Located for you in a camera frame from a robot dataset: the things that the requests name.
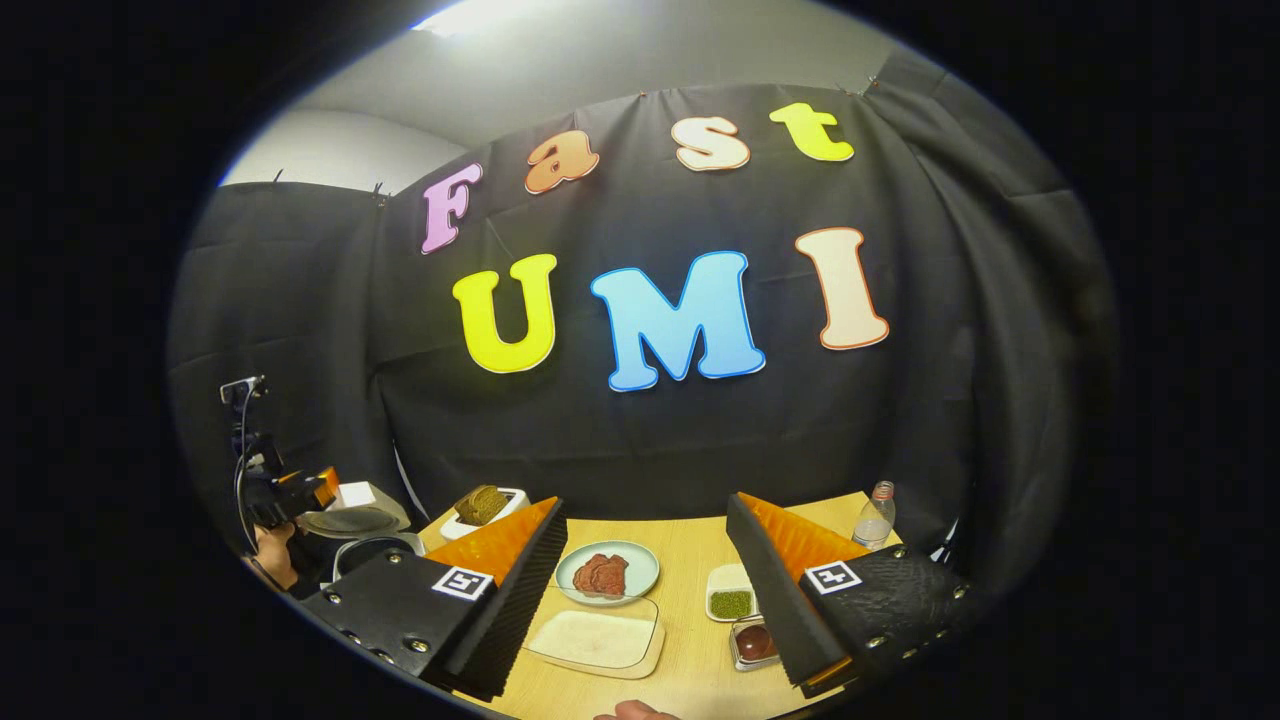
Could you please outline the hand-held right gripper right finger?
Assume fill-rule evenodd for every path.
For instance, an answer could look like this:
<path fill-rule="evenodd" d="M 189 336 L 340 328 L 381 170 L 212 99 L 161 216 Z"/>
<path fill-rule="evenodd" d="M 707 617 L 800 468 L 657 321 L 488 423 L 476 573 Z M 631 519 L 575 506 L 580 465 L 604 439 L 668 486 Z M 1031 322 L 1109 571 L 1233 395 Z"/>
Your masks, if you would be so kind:
<path fill-rule="evenodd" d="M 959 638 L 978 589 L 905 544 L 868 550 L 751 495 L 731 495 L 739 552 L 783 670 L 799 689 L 868 685 Z"/>

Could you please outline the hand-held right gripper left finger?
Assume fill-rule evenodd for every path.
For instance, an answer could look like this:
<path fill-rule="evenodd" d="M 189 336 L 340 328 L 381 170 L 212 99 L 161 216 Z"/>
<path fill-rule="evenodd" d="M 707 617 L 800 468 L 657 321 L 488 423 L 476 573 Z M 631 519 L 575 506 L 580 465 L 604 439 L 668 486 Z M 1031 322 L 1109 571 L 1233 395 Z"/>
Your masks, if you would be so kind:
<path fill-rule="evenodd" d="M 302 605 L 355 651 L 490 701 L 566 542 L 564 503 L 549 497 L 424 556 L 384 550 Z"/>

